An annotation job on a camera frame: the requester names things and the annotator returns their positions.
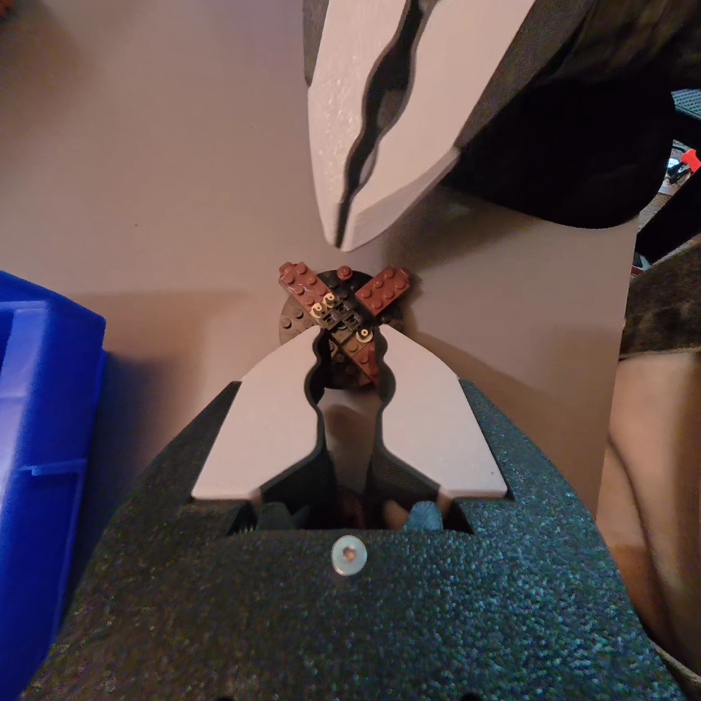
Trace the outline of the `person's beige shirt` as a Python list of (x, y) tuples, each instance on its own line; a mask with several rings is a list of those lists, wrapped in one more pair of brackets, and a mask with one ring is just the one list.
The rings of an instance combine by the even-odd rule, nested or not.
[(654, 642), (700, 675), (700, 352), (618, 364), (597, 527)]

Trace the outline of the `round brown orange lego build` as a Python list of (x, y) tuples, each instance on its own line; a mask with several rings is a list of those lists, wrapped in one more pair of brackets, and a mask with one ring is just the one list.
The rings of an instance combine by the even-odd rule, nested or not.
[(281, 344), (312, 327), (327, 333), (331, 369), (326, 386), (359, 389), (376, 385), (374, 331), (388, 325), (402, 332), (400, 299), (411, 287), (405, 268), (385, 267), (370, 276), (347, 265), (316, 273), (304, 262), (279, 268), (279, 285), (287, 295), (278, 325)]

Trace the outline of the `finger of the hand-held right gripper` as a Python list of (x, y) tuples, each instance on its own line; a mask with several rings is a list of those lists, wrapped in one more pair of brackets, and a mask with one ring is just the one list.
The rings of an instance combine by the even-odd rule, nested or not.
[(438, 1), (428, 13), (412, 48), (408, 93), (350, 199), (341, 251), (380, 236), (455, 164), (460, 131), (534, 4)]
[(307, 1), (306, 75), (315, 197), (328, 243), (342, 247), (349, 172), (367, 127), (367, 91), (396, 45), (410, 1)]

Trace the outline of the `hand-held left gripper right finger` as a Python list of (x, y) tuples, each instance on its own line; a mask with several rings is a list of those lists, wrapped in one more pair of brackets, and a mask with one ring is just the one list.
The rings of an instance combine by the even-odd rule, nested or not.
[(375, 487), (390, 500), (503, 498), (507, 485), (458, 376), (388, 325), (377, 329)]

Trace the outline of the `blue bin with lego pieces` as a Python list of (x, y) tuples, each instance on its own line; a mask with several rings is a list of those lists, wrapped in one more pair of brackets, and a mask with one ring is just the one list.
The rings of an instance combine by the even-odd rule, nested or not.
[(16, 700), (65, 608), (100, 393), (105, 319), (1, 272), (1, 699)]

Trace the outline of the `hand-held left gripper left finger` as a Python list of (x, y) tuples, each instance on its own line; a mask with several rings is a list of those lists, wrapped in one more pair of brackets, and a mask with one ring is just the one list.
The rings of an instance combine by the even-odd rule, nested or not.
[(328, 337), (311, 327), (243, 377), (192, 488), (197, 501), (311, 501), (329, 481)]

